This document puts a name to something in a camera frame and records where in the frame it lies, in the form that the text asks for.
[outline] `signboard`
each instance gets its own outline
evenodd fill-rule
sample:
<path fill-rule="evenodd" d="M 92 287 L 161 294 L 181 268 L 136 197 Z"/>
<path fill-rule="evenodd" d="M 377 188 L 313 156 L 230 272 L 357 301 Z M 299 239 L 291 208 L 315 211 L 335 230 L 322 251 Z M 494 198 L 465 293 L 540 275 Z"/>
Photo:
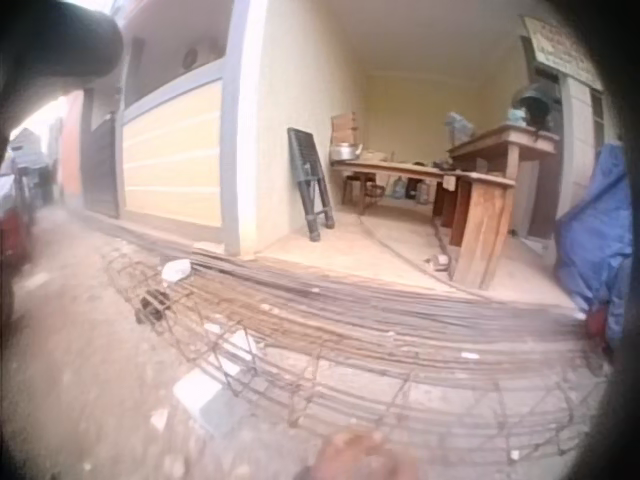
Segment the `signboard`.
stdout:
<path fill-rule="evenodd" d="M 593 64 L 569 32 L 531 17 L 524 17 L 524 23 L 538 62 L 602 90 Z"/>

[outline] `metal pot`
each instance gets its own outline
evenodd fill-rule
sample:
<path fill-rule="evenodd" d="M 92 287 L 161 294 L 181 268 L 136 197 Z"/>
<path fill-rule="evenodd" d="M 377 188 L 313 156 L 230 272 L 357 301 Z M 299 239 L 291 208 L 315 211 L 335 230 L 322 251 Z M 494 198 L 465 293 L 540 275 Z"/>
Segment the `metal pot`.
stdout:
<path fill-rule="evenodd" d="M 336 143 L 329 148 L 329 158 L 334 161 L 356 160 L 362 153 L 362 144 Z"/>

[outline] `blue plastic sheet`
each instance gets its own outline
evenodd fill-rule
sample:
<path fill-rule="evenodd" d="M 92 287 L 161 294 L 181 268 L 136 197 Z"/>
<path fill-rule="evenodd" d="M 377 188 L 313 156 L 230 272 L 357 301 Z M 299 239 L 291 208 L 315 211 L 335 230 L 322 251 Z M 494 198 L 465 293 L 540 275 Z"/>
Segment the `blue plastic sheet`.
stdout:
<path fill-rule="evenodd" d="M 623 147 L 606 144 L 584 199 L 556 224 L 555 274 L 583 312 L 609 304 L 607 338 L 613 346 L 629 283 L 631 218 Z"/>

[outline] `tiled floor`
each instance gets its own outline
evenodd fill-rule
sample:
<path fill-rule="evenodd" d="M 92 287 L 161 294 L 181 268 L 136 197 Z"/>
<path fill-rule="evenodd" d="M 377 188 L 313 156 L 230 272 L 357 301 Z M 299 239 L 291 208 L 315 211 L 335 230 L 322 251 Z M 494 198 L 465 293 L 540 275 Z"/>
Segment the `tiled floor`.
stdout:
<path fill-rule="evenodd" d="M 442 229 L 444 241 L 448 229 Z M 261 252 L 277 258 L 388 282 L 460 293 L 446 273 L 434 273 L 426 259 L 441 253 L 431 225 L 431 207 L 384 199 L 358 217 L 351 208 L 336 212 L 336 228 L 321 230 L 322 240 L 309 241 L 306 230 L 288 235 Z M 524 242 L 507 238 L 496 277 L 488 291 L 473 294 L 496 299 L 572 307 L 569 297 Z"/>

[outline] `dirt ground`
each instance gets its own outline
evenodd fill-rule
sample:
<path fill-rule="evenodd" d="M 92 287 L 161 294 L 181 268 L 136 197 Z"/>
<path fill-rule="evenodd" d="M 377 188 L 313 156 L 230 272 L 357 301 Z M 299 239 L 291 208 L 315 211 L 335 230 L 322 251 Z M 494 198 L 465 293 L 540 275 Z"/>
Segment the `dirt ground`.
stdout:
<path fill-rule="evenodd" d="M 136 324 L 103 271 L 119 240 L 55 207 L 35 237 L 1 360 L 1 425 L 26 478 L 276 479 L 308 464 L 317 440 L 250 410 L 217 437 L 191 420 L 172 387 L 193 367 Z"/>

